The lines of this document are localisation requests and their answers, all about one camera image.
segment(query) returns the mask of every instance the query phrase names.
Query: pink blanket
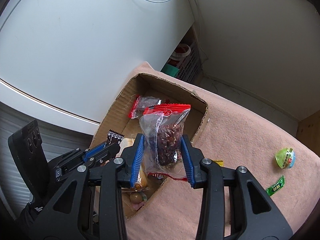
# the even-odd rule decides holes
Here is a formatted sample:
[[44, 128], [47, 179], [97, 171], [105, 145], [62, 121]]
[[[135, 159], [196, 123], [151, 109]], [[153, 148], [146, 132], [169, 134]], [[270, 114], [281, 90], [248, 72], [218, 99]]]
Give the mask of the pink blanket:
[[[271, 198], [287, 219], [293, 232], [305, 222], [320, 198], [320, 158], [287, 132], [218, 95], [179, 81], [153, 70], [143, 63], [130, 73], [149, 73], [194, 91], [209, 106], [210, 120], [193, 145], [205, 157], [221, 159], [224, 166], [235, 169], [246, 166], [264, 187], [270, 187], [284, 175], [285, 186]], [[291, 169], [280, 169], [274, 154], [285, 147], [296, 152]], [[226, 235], [229, 234], [230, 207], [226, 194]], [[130, 240], [195, 239], [202, 190], [194, 190], [186, 182], [171, 180], [152, 202], [126, 227]]]

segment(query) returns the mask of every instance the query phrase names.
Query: plastic snack bag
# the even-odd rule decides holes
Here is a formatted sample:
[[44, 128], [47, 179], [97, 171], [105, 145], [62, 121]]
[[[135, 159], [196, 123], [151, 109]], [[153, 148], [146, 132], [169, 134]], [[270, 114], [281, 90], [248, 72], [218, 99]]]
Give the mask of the plastic snack bag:
[[128, 115], [129, 118], [134, 119], [141, 117], [144, 110], [148, 106], [154, 106], [161, 104], [161, 100], [159, 98], [154, 97], [142, 97], [140, 95], [137, 95], [136, 100], [133, 103], [133, 106], [131, 108], [131, 111]]
[[180, 148], [190, 109], [190, 105], [182, 104], [161, 104], [145, 109], [140, 127], [145, 136], [143, 158], [147, 174], [187, 181]]

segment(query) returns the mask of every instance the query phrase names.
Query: cardboard box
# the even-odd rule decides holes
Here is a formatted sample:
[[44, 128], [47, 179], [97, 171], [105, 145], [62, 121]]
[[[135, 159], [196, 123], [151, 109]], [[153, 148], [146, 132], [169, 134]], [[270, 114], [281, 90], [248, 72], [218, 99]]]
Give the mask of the cardboard box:
[[[122, 133], [126, 138], [135, 138], [137, 133], [142, 133], [139, 119], [128, 118], [137, 94], [153, 96], [161, 100], [169, 99], [170, 103], [190, 104], [191, 110], [185, 121], [183, 133], [189, 136], [191, 142], [198, 139], [209, 118], [207, 103], [196, 94], [165, 79], [140, 73], [130, 79], [117, 96], [93, 137], [90, 148], [104, 142], [110, 129]], [[152, 195], [164, 185], [165, 182], [161, 185], [152, 181], [150, 181], [150, 184], [148, 182], [150, 190], [146, 192], [148, 196], [147, 204], [152, 201]], [[132, 217], [136, 213], [130, 206], [129, 195], [126, 193], [123, 193], [123, 205], [126, 218]]]

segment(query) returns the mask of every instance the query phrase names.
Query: white plastic crate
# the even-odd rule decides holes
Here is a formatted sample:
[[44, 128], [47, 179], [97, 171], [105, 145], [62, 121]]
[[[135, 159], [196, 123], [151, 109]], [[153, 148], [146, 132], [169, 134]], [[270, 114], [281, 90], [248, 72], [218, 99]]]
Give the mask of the white plastic crate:
[[201, 70], [200, 55], [195, 41], [190, 48], [190, 54], [176, 66], [180, 69], [177, 79], [187, 83], [192, 83]]

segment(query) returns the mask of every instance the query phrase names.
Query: floor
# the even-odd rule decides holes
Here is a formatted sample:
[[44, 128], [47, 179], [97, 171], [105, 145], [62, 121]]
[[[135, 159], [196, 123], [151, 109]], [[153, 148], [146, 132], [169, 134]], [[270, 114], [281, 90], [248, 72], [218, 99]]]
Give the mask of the floor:
[[279, 126], [293, 137], [296, 137], [298, 122], [276, 110], [275, 108], [267, 105], [266, 103], [240, 90], [206, 77], [202, 78], [199, 87], [249, 109], [250, 111]]

